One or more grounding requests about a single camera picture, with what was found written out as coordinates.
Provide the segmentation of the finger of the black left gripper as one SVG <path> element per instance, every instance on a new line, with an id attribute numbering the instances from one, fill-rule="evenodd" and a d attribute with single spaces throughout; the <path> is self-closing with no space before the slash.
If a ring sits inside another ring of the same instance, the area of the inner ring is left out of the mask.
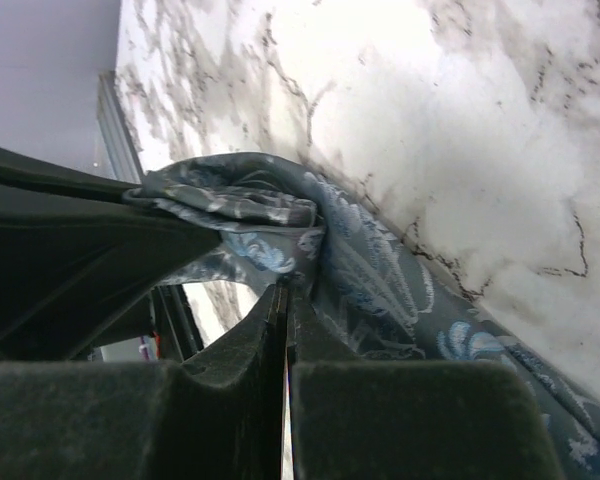
<path id="1" fill-rule="evenodd" d="M 28 191 L 121 203 L 139 184 L 91 175 L 0 147 L 0 184 Z"/>

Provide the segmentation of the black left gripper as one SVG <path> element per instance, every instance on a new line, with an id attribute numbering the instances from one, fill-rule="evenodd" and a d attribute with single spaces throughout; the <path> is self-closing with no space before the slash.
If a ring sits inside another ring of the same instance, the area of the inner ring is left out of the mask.
<path id="1" fill-rule="evenodd" d="M 184 289 L 151 289 L 218 244 L 169 214 L 0 185 L 0 356 L 188 360 L 204 344 Z"/>

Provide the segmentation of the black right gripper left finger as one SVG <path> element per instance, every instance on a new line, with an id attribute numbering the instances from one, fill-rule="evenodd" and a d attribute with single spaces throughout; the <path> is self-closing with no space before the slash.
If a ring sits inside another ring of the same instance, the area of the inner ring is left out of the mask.
<path id="1" fill-rule="evenodd" d="M 185 363 L 0 362 L 0 479 L 277 479 L 285 289 Z"/>

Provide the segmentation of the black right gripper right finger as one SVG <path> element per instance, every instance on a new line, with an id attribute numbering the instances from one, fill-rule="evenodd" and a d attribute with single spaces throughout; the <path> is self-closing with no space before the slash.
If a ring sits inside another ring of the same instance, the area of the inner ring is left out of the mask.
<path id="1" fill-rule="evenodd" d="M 291 443 L 298 479 L 560 479 L 529 390 L 492 361 L 354 354 L 285 285 Z"/>

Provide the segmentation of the grey blue floral tie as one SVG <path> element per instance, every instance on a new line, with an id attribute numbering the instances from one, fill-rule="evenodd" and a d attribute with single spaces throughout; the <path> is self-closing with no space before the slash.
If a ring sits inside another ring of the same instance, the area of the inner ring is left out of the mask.
<path id="1" fill-rule="evenodd" d="M 226 280 L 262 293 L 288 280 L 366 358 L 498 362 L 539 403 L 565 475 L 600 479 L 600 404 L 434 278 L 324 176 L 264 153 L 220 154 L 150 172 L 124 198 L 220 235 L 217 248 L 169 283 Z"/>

